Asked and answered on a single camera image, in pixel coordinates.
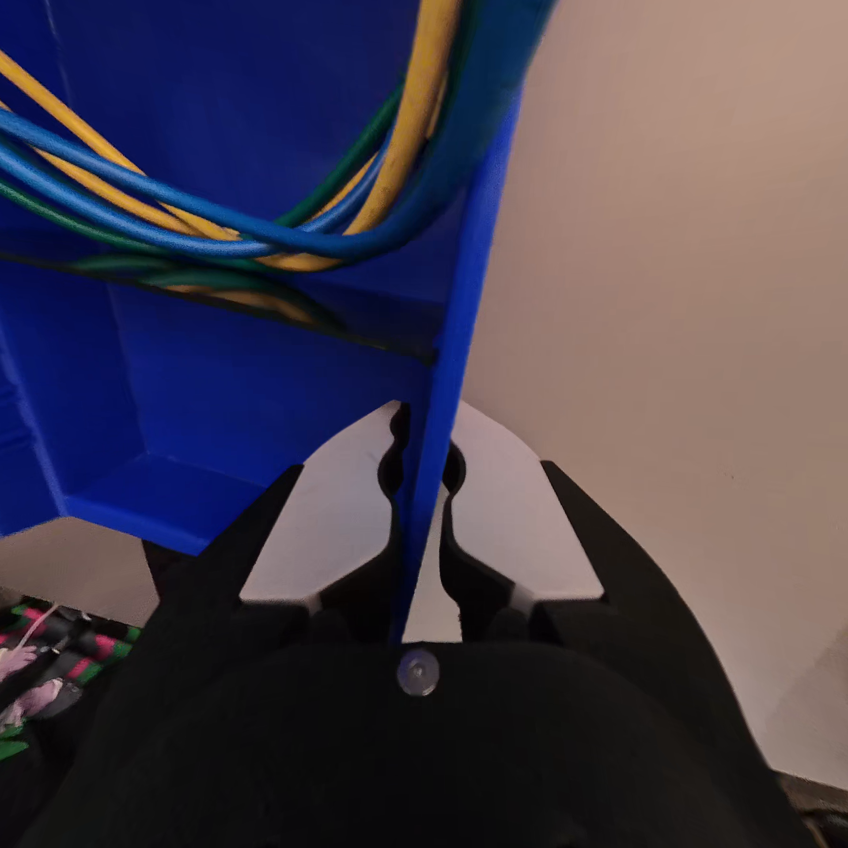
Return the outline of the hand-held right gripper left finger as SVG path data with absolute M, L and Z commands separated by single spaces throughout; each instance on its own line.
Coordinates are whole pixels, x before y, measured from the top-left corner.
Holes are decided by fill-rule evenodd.
M 378 470 L 400 410 L 397 400 L 374 409 L 305 461 L 241 589 L 244 604 L 326 609 L 322 594 L 386 549 L 392 506 Z

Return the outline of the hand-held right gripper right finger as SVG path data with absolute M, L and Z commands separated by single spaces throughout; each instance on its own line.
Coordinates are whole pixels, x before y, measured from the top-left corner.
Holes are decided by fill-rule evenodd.
M 461 401 L 443 472 L 447 553 L 496 602 L 596 601 L 604 588 L 535 451 Z

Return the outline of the blue plastic bin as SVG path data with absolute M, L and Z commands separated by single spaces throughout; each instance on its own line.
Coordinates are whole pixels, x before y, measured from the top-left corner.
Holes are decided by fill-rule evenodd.
M 198 555 L 392 400 L 399 640 L 556 2 L 2 2 L 2 535 Z

